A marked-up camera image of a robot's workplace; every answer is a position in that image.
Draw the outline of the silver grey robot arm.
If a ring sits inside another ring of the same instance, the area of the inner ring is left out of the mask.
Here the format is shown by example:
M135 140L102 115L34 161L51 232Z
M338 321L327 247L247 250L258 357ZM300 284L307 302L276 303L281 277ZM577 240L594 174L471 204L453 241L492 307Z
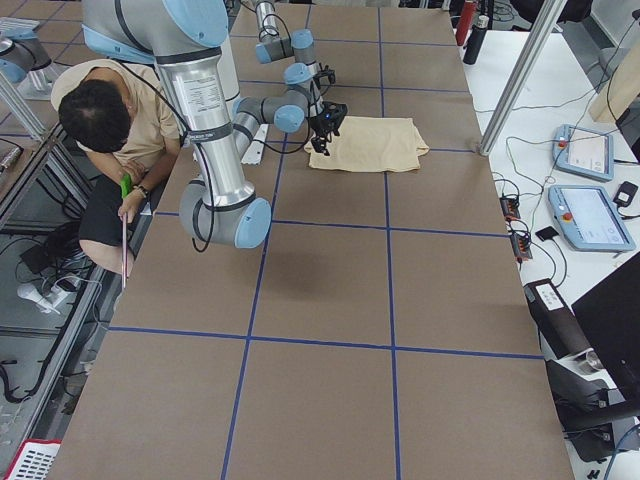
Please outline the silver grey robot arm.
M316 56L315 40L309 29L289 31L285 21L276 13L274 2L251 2L256 15L258 40L255 53L261 64L269 64L285 58L303 63L313 76L321 93L326 93L336 82L335 71L323 65Z
M182 194L183 227L194 239L237 248L260 245L271 224L269 202L257 197L241 165L260 127L272 124L293 133L306 124L312 147L326 154L348 112L346 105L322 97L321 80L334 72L317 61L311 31L282 35L273 2L255 1L252 7L259 62L294 61L278 97L239 97L222 1L83 4L86 45L112 59L154 65L163 98L194 148L201 173Z

